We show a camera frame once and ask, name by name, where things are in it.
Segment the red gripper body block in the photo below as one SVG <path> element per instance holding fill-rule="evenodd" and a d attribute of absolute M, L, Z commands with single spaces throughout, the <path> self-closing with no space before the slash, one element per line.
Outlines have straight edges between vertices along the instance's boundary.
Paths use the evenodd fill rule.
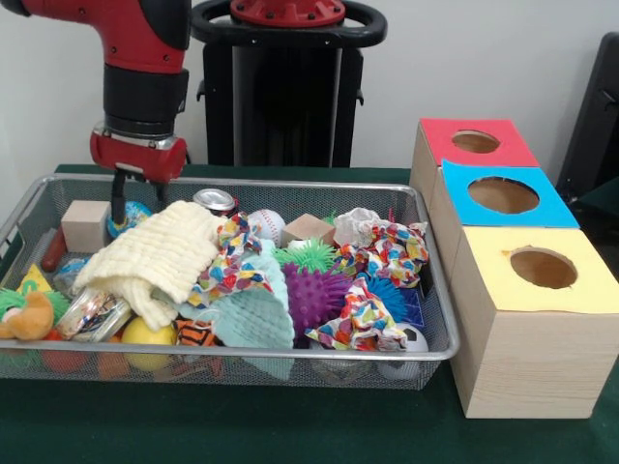
<path fill-rule="evenodd" d="M 95 164 L 163 184 L 180 176 L 187 149 L 187 142 L 174 135 L 160 140 L 140 139 L 113 133 L 106 126 L 95 126 L 90 136 Z"/>

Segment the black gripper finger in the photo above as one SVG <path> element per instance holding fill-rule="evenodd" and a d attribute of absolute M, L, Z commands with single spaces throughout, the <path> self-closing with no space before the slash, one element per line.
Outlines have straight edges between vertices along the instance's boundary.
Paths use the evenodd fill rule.
<path fill-rule="evenodd" d="M 116 170 L 111 187 L 111 217 L 116 225 L 122 225 L 126 219 L 126 199 L 124 194 L 127 172 Z"/>

